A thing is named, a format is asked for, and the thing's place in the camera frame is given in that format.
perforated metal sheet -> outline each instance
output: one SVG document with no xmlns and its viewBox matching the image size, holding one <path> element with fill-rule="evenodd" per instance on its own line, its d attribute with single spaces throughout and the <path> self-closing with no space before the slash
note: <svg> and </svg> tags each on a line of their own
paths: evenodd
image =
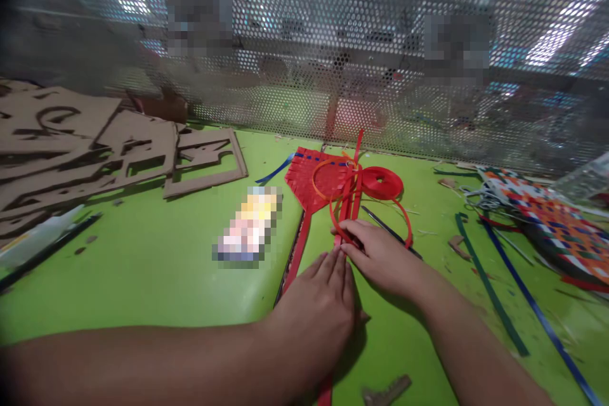
<svg viewBox="0 0 609 406">
<path fill-rule="evenodd" d="M 532 172 L 608 149 L 607 0 L 232 0 L 232 45 L 204 56 L 172 51 L 168 0 L 10 6 L 10 77 L 94 95 L 171 85 L 199 119 L 334 143 L 365 128 L 369 148 Z M 483 19 L 479 85 L 429 85 L 430 15 Z"/>
</svg>

dark blue strip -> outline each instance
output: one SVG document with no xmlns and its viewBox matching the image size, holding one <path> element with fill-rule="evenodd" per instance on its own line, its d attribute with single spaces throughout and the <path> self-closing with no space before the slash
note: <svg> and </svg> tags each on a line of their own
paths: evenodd
<svg viewBox="0 0 609 406">
<path fill-rule="evenodd" d="M 575 364 L 575 362 L 573 361 L 571 356 L 565 351 L 565 347 L 563 346 L 563 343 L 561 343 L 560 339 L 558 339 L 558 336 L 554 332 L 554 329 L 552 328 L 550 323 L 547 321 L 546 316 L 543 314 L 541 309 L 539 309 L 537 302 L 535 301 L 535 299 L 533 298 L 531 293 L 528 291 L 527 287 L 525 286 L 525 283 L 522 282 L 522 279 L 518 275 L 518 272 L 514 269 L 512 262 L 510 262 L 508 256 L 506 255 L 505 251 L 503 250 L 501 243 L 499 243 L 499 240 L 495 236 L 495 233 L 493 233 L 493 229 L 490 227 L 488 222 L 486 222 L 485 220 L 482 220 L 482 219 L 481 219 L 481 221 L 482 221 L 482 224 L 484 225 L 484 228 L 487 229 L 488 236 L 490 237 L 491 241 L 497 248 L 497 251 L 499 252 L 499 255 L 501 256 L 501 258 L 503 259 L 503 262 L 506 264 L 509 272 L 512 273 L 512 276 L 513 276 L 514 280 L 516 281 L 516 283 L 518 284 L 518 287 L 520 287 L 520 291 L 527 299 L 529 306 L 531 306 L 531 309 L 533 309 L 533 312 L 539 319 L 539 322 L 541 323 L 541 325 L 543 326 L 547 335 L 549 336 L 550 340 L 554 344 L 554 347 L 556 348 L 556 350 L 558 351 L 560 356 L 563 358 L 566 367 L 569 368 L 569 371 L 573 375 L 575 382 L 577 382 L 577 384 L 579 385 L 579 388 L 588 397 L 590 404 L 592 404 L 594 406 L 603 406 L 603 404 L 600 402 L 598 397 L 594 394 L 594 391 L 592 390 L 590 385 L 588 385 L 588 382 L 586 382 L 586 379 L 584 379 L 584 376 L 582 375 L 580 370 L 577 368 L 577 365 Z"/>
<path fill-rule="evenodd" d="M 283 162 L 281 165 L 279 165 L 279 168 L 277 168 L 274 172 L 272 172 L 268 176 L 265 176 L 264 178 L 259 179 L 258 181 L 256 181 L 256 184 L 265 184 L 273 176 L 275 176 L 277 173 L 279 173 L 281 170 L 283 170 L 283 168 L 287 167 L 292 162 L 292 159 L 294 158 L 295 155 L 297 155 L 298 157 L 302 157 L 303 156 L 302 154 L 299 154 L 297 152 L 291 153 L 290 155 L 287 156 L 287 159 L 285 160 L 285 162 Z"/>
<path fill-rule="evenodd" d="M 304 154 L 301 154 L 300 152 L 294 152 L 292 154 L 290 154 L 288 156 L 288 158 L 285 160 L 285 162 L 283 162 L 281 165 L 279 165 L 279 168 L 277 168 L 274 172 L 272 172 L 271 174 L 269 174 L 268 176 L 265 176 L 264 178 L 259 179 L 258 181 L 255 181 L 256 184 L 261 184 L 264 185 L 266 184 L 267 181 L 270 181 L 277 173 L 279 173 L 281 170 L 283 170 L 283 168 L 287 167 L 291 162 L 292 159 L 295 157 L 304 157 Z M 306 156 L 307 159 L 315 159 L 319 162 L 319 157 L 312 157 L 310 155 Z M 346 163 L 344 162 L 340 162 L 338 164 L 338 166 L 347 166 Z"/>
</svg>

green tabletop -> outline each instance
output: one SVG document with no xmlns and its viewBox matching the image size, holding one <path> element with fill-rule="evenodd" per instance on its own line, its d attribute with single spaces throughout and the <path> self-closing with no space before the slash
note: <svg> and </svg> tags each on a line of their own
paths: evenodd
<svg viewBox="0 0 609 406">
<path fill-rule="evenodd" d="M 166 201 L 161 180 L 102 195 L 83 210 L 103 217 L 31 275 L 0 298 L 3 342 L 54 332 L 116 325 L 219 325 L 261 318 L 272 307 L 302 210 L 284 181 L 285 170 L 268 185 L 281 186 L 284 204 L 270 252 L 257 269 L 226 269 L 211 259 L 211 246 L 241 203 L 254 180 L 273 171 L 298 146 L 321 144 L 272 135 L 237 133 L 249 178 Z M 340 148 L 327 148 L 340 155 Z M 451 250 L 448 240 L 459 234 L 454 214 L 470 214 L 468 235 L 482 265 L 531 355 L 518 358 L 557 405 L 585 405 L 562 359 L 520 293 L 486 231 L 464 201 L 437 181 L 437 162 L 384 154 L 364 154 L 364 166 L 382 166 L 403 180 L 402 204 L 410 213 L 414 246 L 425 262 L 449 279 L 475 306 L 505 347 L 518 358 L 483 287 L 467 262 Z M 235 166 L 231 156 L 208 173 Z M 455 169 L 443 165 L 445 169 Z M 460 185 L 480 186 L 476 178 Z M 120 206 L 113 202 L 122 199 Z M 391 204 L 363 203 L 394 230 L 406 236 L 399 211 Z M 360 211 L 360 217 L 368 216 Z M 300 270 L 332 247 L 328 208 L 313 216 Z M 86 244 L 92 235 L 98 238 Z M 507 236 L 531 257 L 533 247 L 523 235 Z M 74 252 L 86 247 L 80 255 Z M 601 401 L 609 403 L 609 309 L 600 300 L 563 284 L 541 265 L 531 266 L 511 247 L 507 255 L 536 298 L 555 331 Z M 396 404 L 456 404 L 424 325 L 408 303 L 380 293 L 355 270 L 363 308 L 372 320 L 355 334 L 335 373 L 336 405 L 362 404 L 361 389 L 383 389 L 400 374 L 413 385 Z"/>
</svg>

person's left hand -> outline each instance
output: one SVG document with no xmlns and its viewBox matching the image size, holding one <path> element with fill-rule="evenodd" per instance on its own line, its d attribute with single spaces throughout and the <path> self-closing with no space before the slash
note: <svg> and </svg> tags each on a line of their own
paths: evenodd
<svg viewBox="0 0 609 406">
<path fill-rule="evenodd" d="M 294 280 L 261 322 L 287 362 L 281 383 L 289 383 L 295 395 L 314 387 L 336 365 L 353 330 L 354 307 L 353 271 L 335 247 Z"/>
</svg>

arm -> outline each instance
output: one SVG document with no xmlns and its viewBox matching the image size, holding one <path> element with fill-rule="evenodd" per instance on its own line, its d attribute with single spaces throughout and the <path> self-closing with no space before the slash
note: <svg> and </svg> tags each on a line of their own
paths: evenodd
<svg viewBox="0 0 609 406">
<path fill-rule="evenodd" d="M 260 322 L 77 331 L 0 356 L 19 405 L 283 405 L 333 368 L 353 309 L 353 272 L 334 250 Z"/>
<path fill-rule="evenodd" d="M 382 228 L 340 223 L 362 243 L 342 250 L 368 279 L 419 307 L 462 405 L 552 405 L 546 392 L 498 342 L 457 289 Z"/>
</svg>

